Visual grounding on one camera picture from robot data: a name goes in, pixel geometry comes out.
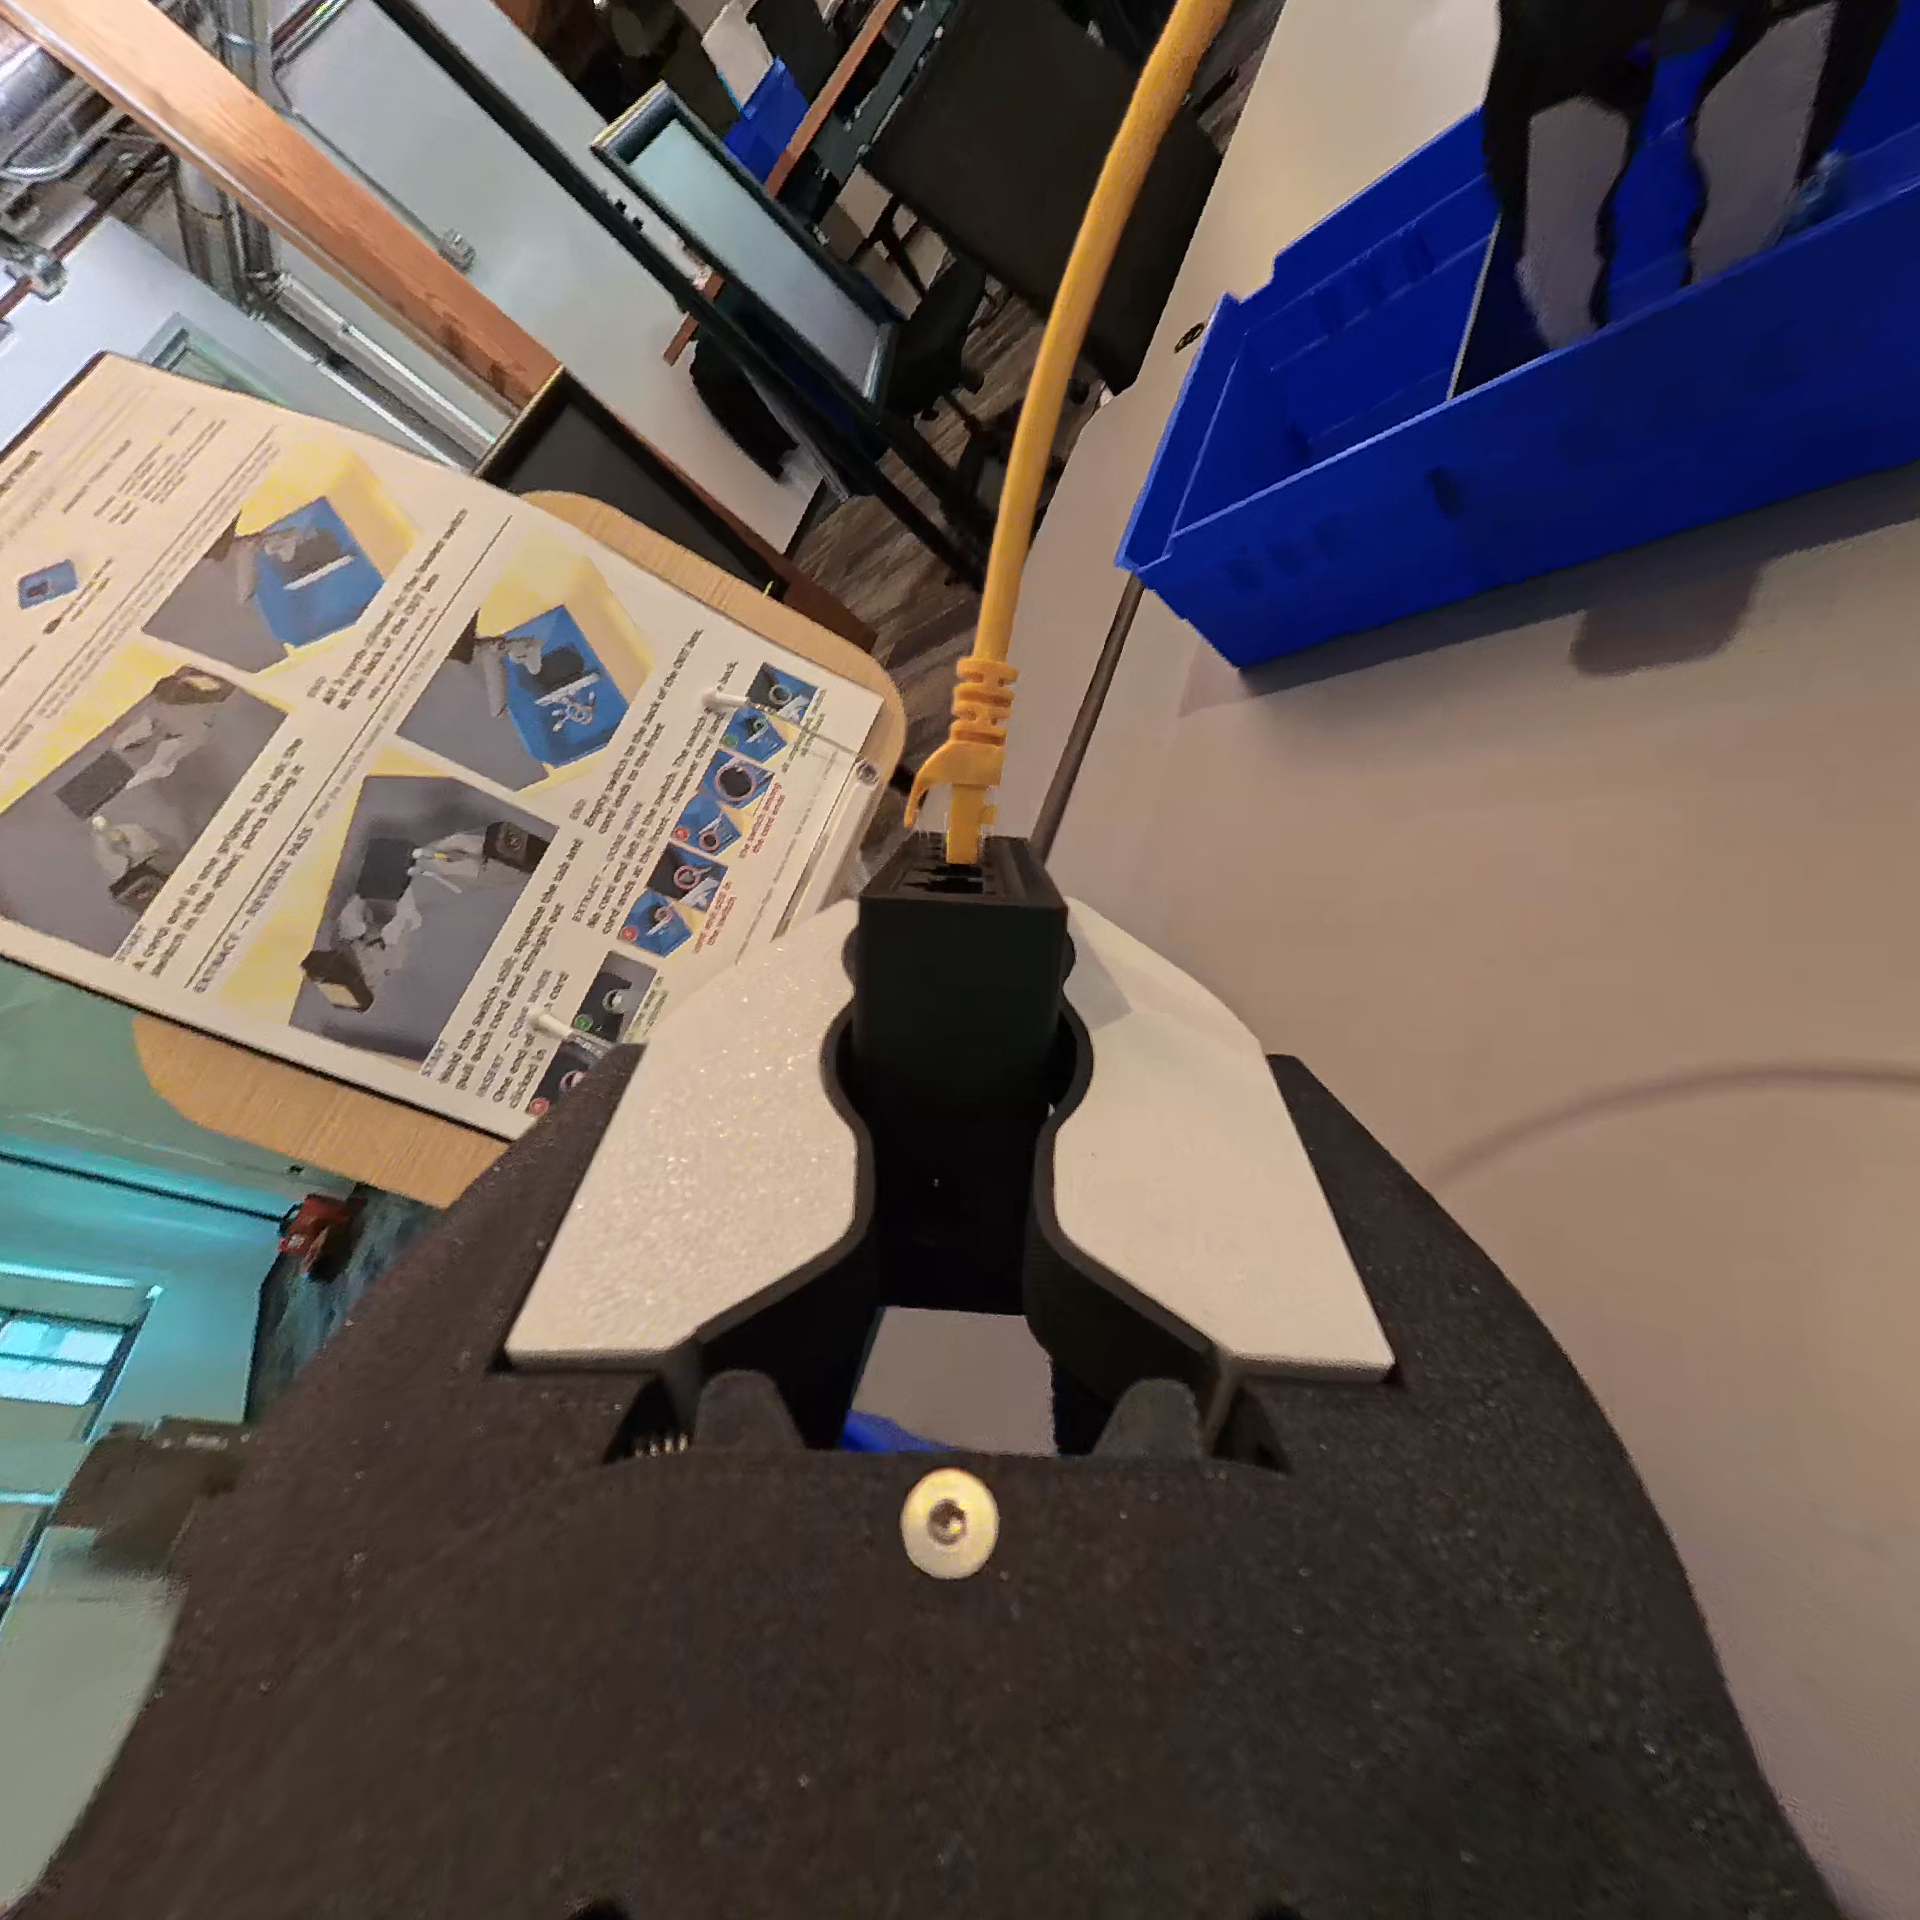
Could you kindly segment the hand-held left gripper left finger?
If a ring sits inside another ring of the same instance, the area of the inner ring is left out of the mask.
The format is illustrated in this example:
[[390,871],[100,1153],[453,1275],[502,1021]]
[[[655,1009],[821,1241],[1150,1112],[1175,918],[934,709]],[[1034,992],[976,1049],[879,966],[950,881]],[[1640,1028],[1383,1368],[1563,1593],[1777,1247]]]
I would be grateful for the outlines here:
[[875,1322],[875,1177],[843,1088],[856,903],[710,976],[636,1055],[520,1302],[514,1368],[655,1375],[693,1422],[718,1375],[774,1381],[843,1449]]

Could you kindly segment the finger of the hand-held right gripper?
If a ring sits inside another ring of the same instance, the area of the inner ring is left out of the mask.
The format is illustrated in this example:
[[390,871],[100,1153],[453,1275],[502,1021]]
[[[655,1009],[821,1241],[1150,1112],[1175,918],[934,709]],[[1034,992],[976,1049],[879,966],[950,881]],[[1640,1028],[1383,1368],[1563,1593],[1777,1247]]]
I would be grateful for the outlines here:
[[1840,18],[1726,18],[1691,111],[1704,204],[1685,282],[1706,283],[1788,237]]
[[1572,348],[1612,321],[1613,197],[1649,103],[1649,65],[1553,81],[1518,120],[1518,291],[1541,343]]

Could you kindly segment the wooden beam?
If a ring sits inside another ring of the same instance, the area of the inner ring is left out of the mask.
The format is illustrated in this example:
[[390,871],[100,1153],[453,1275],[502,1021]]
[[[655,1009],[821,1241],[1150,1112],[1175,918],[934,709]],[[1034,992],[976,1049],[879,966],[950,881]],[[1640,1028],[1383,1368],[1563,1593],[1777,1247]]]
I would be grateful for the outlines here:
[[562,374],[525,326],[160,5],[7,0],[0,18],[512,414]]

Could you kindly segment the dark monitor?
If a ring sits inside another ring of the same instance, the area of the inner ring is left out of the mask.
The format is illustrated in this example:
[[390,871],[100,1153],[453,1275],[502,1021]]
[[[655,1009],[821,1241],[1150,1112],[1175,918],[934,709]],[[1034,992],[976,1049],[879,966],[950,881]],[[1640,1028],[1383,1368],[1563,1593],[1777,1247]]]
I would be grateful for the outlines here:
[[588,381],[556,366],[475,464],[503,493],[583,493],[632,524],[723,567],[785,604],[810,604],[817,583],[693,484],[655,445],[636,436]]

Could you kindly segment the instruction sheet board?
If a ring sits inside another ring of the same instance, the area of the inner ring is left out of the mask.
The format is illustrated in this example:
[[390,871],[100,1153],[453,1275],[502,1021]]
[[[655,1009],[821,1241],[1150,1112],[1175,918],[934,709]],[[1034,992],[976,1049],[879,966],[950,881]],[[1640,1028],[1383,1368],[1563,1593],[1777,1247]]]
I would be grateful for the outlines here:
[[115,353],[0,484],[7,964],[494,1153],[901,764],[867,649],[583,493]]

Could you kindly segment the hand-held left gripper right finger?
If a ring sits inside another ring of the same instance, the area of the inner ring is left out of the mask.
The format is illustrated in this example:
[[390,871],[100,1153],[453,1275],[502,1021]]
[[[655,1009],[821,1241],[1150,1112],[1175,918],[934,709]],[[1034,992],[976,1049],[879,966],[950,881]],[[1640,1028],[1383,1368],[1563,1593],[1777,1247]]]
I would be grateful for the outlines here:
[[1024,1318],[1119,1407],[1175,1381],[1222,1435],[1261,1381],[1383,1386],[1397,1352],[1258,1035],[1070,903],[1063,1097],[1034,1153]]

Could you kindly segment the black chair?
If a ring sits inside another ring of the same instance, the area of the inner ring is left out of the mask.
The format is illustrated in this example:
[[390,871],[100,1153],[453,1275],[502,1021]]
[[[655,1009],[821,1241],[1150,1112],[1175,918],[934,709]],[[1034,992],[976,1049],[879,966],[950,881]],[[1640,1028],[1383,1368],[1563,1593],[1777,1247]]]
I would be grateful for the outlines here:
[[[1131,65],[1048,0],[967,0],[875,132],[867,173],[1034,317],[1053,309]],[[1098,283],[1085,366],[1139,378],[1222,154],[1180,106]]]

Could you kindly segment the silver air duct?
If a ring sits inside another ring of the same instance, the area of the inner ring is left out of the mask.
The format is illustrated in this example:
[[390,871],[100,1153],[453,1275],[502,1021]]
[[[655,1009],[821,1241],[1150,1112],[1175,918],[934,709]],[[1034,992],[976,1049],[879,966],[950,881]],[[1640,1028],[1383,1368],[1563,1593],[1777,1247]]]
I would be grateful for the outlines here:
[[20,204],[97,164],[143,164],[160,138],[69,70],[11,23],[0,24],[0,197]]

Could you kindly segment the black network switch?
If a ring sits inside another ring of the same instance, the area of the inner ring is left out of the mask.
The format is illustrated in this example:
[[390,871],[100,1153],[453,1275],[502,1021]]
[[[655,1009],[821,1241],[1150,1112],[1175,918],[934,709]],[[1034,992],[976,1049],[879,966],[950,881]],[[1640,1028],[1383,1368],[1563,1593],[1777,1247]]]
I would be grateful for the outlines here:
[[951,865],[944,834],[907,828],[867,881],[845,1087],[875,1153],[885,1302],[1024,1315],[1063,972],[1070,903],[1019,834]]

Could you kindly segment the framed monitor on stand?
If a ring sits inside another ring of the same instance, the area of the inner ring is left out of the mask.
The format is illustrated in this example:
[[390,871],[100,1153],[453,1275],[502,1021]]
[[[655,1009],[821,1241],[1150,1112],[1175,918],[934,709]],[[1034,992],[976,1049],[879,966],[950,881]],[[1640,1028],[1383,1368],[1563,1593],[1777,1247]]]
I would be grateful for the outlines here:
[[597,164],[718,277],[741,321],[797,357],[836,401],[879,416],[901,343],[898,308],[824,252],[673,89],[651,89],[592,143]]

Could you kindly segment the small blue storage bin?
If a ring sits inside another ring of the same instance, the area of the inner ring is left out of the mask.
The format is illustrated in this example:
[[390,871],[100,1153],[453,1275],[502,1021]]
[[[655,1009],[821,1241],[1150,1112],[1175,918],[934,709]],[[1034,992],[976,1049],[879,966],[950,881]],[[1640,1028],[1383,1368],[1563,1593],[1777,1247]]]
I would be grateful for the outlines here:
[[810,111],[805,89],[790,77],[785,61],[771,61],[757,89],[741,106],[735,129],[723,132],[730,158],[750,177],[771,184],[805,111]]

